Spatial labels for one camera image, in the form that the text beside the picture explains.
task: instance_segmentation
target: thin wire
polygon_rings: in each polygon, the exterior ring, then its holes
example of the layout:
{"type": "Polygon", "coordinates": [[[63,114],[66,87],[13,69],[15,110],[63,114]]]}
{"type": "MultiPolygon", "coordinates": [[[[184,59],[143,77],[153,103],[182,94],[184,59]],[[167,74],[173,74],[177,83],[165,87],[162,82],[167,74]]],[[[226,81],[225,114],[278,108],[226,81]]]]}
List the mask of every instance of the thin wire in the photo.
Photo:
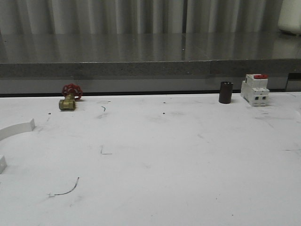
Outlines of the thin wire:
{"type": "Polygon", "coordinates": [[[77,178],[76,183],[75,183],[75,186],[74,186],[73,189],[71,189],[71,190],[68,191],[68,192],[62,193],[62,194],[54,194],[54,195],[63,195],[63,194],[68,194],[68,193],[72,192],[72,191],[76,188],[78,182],[79,182],[79,178],[77,178]]]}

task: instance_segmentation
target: white tabletop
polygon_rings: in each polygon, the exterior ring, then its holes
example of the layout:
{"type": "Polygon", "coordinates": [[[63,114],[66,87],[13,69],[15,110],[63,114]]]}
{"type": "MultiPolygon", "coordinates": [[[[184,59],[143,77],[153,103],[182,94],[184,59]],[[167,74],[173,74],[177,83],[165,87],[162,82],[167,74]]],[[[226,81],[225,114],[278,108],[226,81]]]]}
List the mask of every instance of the white tabletop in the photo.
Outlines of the white tabletop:
{"type": "Polygon", "coordinates": [[[0,99],[0,225],[301,225],[301,93],[59,99],[0,99]]]}

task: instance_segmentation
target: brass gate valve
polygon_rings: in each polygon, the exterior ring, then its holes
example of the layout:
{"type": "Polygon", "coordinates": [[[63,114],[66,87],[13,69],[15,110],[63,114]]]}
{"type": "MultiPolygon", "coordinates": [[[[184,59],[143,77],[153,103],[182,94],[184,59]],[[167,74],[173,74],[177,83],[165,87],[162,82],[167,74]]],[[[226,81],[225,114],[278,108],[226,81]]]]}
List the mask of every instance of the brass gate valve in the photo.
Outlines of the brass gate valve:
{"type": "Polygon", "coordinates": [[[62,95],[65,97],[65,100],[60,100],[58,107],[63,110],[74,110],[75,101],[80,100],[83,95],[81,88],[74,84],[64,85],[62,89],[62,95]]]}

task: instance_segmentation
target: metal wall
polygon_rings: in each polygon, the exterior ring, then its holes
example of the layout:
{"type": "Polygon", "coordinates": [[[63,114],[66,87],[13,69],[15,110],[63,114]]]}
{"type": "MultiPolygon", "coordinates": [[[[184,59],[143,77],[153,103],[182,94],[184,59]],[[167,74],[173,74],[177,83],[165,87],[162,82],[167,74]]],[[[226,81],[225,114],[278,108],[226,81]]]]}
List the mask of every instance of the metal wall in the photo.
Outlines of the metal wall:
{"type": "Polygon", "coordinates": [[[282,0],[0,0],[1,34],[276,31],[282,0]]]}

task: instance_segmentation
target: gray countertop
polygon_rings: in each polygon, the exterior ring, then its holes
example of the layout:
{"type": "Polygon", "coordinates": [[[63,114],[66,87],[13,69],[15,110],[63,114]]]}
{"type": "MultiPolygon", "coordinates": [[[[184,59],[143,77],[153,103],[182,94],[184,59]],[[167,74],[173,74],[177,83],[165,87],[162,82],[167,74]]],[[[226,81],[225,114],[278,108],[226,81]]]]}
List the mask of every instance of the gray countertop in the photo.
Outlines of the gray countertop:
{"type": "MultiPolygon", "coordinates": [[[[2,81],[202,79],[210,85],[181,89],[217,90],[225,79],[238,89],[246,73],[268,73],[270,88],[284,89],[289,73],[301,73],[301,38],[280,32],[0,36],[2,81]]],[[[179,89],[155,86],[147,90],[179,89]]]]}

